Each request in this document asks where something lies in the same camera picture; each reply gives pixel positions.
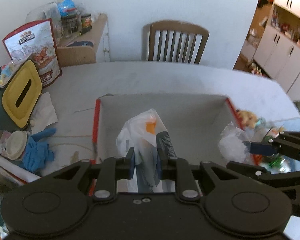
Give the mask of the clear plastic bag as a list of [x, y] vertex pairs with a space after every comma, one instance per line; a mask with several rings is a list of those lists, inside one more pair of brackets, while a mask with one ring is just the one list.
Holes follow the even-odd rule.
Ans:
[[236, 161], [244, 164], [253, 164], [250, 153], [250, 140], [242, 129], [233, 122], [227, 124], [221, 132], [218, 148], [227, 161]]

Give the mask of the clear bag with orange item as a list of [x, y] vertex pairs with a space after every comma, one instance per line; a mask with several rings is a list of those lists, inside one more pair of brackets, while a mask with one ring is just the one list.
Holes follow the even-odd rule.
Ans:
[[155, 109], [147, 110], [126, 121], [116, 139], [117, 151], [125, 156], [130, 148], [135, 153], [133, 178], [127, 191], [139, 193], [173, 192], [174, 182], [159, 180], [158, 149], [168, 158], [177, 157], [170, 135]]

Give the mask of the green patterned pouch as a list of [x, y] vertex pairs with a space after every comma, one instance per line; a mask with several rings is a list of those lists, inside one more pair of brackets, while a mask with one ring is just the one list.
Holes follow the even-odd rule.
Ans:
[[254, 155], [254, 162], [263, 166], [272, 173], [284, 173], [290, 171], [288, 160], [279, 154], [276, 149], [267, 146], [269, 141], [273, 141], [285, 129], [279, 128], [260, 128], [255, 134], [255, 138], [250, 144], [250, 153]]

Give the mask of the yellow spotted plush toy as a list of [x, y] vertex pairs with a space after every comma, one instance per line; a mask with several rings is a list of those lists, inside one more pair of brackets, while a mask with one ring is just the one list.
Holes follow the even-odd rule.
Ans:
[[238, 110], [237, 111], [240, 124], [245, 128], [254, 129], [258, 122], [258, 117], [251, 111]]

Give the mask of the red and white cardboard box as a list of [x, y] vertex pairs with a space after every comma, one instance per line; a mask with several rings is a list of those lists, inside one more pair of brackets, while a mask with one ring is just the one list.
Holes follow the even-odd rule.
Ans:
[[99, 161], [123, 157], [135, 148], [133, 178], [117, 184], [120, 192], [170, 192], [174, 184], [159, 181], [157, 150], [190, 164], [224, 165], [219, 151], [228, 125], [241, 126], [229, 98], [211, 94], [105, 95], [96, 100], [93, 144]]

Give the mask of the blue rubber glove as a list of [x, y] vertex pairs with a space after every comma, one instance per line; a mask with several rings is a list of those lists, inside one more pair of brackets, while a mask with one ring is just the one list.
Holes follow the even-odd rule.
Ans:
[[29, 136], [21, 165], [25, 170], [36, 173], [45, 168], [47, 161], [54, 161], [55, 155], [50, 150], [46, 138], [55, 133], [55, 128], [46, 128], [41, 132]]

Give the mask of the white crumpled tissue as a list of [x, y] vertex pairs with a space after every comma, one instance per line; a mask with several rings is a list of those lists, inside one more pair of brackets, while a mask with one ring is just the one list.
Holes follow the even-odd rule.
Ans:
[[57, 123], [58, 118], [49, 92], [43, 93], [30, 116], [31, 133], [36, 134]]

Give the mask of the white kitchen cabinets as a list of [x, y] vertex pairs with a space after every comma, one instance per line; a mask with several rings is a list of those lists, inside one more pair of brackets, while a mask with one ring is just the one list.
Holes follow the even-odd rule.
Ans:
[[300, 74], [300, 0], [258, 0], [240, 56], [289, 91]]

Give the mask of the yellow lid tissue box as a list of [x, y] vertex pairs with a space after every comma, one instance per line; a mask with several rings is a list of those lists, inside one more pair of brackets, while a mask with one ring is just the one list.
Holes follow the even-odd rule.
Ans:
[[0, 130], [14, 132], [27, 128], [42, 87], [34, 62], [26, 60], [0, 88]]

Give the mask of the wooden side cabinet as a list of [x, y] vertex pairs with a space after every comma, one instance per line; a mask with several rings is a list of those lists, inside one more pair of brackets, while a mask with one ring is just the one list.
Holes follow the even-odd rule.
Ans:
[[56, 49], [60, 67], [110, 61], [108, 17], [99, 14], [91, 31], [73, 40], [62, 38]]

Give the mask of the brown wooden chair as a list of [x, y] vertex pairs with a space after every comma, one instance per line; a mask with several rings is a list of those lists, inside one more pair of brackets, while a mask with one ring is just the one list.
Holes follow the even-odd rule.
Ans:
[[210, 32], [200, 25], [163, 20], [150, 24], [148, 61], [199, 64]]

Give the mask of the red pet food bag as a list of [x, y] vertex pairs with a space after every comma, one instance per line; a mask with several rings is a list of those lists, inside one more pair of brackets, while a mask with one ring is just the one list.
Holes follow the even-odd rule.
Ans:
[[34, 62], [44, 88], [61, 76], [51, 19], [26, 23], [7, 34], [2, 42], [11, 59], [28, 56]]

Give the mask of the orange label jar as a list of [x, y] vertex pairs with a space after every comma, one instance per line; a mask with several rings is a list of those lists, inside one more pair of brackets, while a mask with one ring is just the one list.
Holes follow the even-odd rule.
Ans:
[[82, 25], [82, 30], [88, 31], [89, 29], [92, 28], [91, 14], [81, 15], [81, 25]]

